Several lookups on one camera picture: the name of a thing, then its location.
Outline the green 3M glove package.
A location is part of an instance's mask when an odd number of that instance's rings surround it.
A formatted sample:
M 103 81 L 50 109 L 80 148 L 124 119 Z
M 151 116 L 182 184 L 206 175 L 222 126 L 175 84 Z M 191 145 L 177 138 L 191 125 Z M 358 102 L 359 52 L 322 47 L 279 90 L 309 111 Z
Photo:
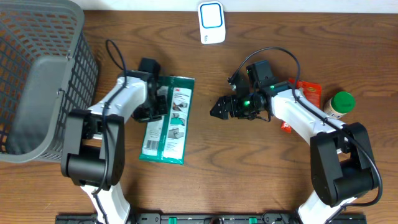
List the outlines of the green 3M glove package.
M 157 94 L 165 97 L 167 112 L 147 123 L 139 159 L 182 166 L 195 79 L 160 77 L 159 84 Z

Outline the red coffee stick sachet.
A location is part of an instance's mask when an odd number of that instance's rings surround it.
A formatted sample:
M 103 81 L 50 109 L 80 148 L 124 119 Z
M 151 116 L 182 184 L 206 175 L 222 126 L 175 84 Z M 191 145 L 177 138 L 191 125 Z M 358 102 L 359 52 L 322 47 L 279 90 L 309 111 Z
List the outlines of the red coffee stick sachet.
M 288 123 L 286 123 L 285 121 L 282 122 L 281 129 L 283 131 L 285 131 L 286 133 L 291 133 L 292 132 L 292 127 Z

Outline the red snack packet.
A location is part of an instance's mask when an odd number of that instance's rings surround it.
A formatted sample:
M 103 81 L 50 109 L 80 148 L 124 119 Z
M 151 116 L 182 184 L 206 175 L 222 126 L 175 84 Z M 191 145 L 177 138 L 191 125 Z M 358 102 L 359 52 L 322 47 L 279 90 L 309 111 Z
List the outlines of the red snack packet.
M 309 102 L 314 104 L 317 108 L 320 108 L 320 100 L 322 94 L 321 85 L 299 80 L 296 87 L 303 92 L 303 95 Z

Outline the green-lid white jar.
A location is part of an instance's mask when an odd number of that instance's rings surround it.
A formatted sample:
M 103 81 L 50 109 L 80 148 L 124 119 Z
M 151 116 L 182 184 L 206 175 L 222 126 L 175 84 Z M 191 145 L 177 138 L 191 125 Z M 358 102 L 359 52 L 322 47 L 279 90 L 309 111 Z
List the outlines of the green-lid white jar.
M 324 104 L 323 112 L 331 118 L 340 119 L 351 112 L 355 105 L 356 101 L 354 96 L 347 91 L 341 91 Z

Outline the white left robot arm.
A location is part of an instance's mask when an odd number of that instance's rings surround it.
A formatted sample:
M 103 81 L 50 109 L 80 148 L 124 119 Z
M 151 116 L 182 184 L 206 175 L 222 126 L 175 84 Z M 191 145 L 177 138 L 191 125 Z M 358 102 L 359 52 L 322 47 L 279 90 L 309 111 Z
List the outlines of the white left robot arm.
M 162 119 L 167 100 L 158 95 L 160 64 L 142 58 L 137 70 L 124 69 L 97 104 L 73 109 L 66 120 L 61 171 L 90 197 L 97 223 L 127 223 L 131 206 L 120 179 L 125 163 L 126 122 Z

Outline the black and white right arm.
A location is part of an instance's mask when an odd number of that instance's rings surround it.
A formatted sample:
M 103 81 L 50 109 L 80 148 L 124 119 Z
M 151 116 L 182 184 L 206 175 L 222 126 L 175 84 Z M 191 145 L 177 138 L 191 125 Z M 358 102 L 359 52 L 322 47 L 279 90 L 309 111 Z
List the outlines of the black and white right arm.
M 249 81 L 231 77 L 236 94 L 222 96 L 210 115 L 255 120 L 260 112 L 288 123 L 310 146 L 314 191 L 294 213 L 267 212 L 264 223 L 365 223 L 341 212 L 370 190 L 382 190 L 369 136 L 360 123 L 345 124 L 309 102 L 290 82 L 279 82 L 266 60 L 246 68 Z

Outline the grey plastic mesh basket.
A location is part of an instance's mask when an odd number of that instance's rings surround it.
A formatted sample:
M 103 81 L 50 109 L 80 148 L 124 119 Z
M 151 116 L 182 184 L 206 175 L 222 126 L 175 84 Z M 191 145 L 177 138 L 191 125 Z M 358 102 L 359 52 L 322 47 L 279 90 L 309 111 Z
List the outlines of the grey plastic mesh basket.
M 1 160 L 58 162 L 73 109 L 91 106 L 98 66 L 72 1 L 1 2 Z

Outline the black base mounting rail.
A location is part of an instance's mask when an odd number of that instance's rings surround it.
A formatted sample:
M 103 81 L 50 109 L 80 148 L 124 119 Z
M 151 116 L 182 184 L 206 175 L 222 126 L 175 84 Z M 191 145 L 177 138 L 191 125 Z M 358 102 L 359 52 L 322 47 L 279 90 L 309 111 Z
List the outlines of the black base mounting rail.
M 57 215 L 56 224 L 100 223 L 96 215 Z M 264 213 L 263 215 L 161 215 L 142 213 L 130 215 L 126 223 L 132 224 L 289 224 L 300 223 L 299 218 L 289 213 Z M 367 224 L 365 215 L 338 215 L 330 223 Z

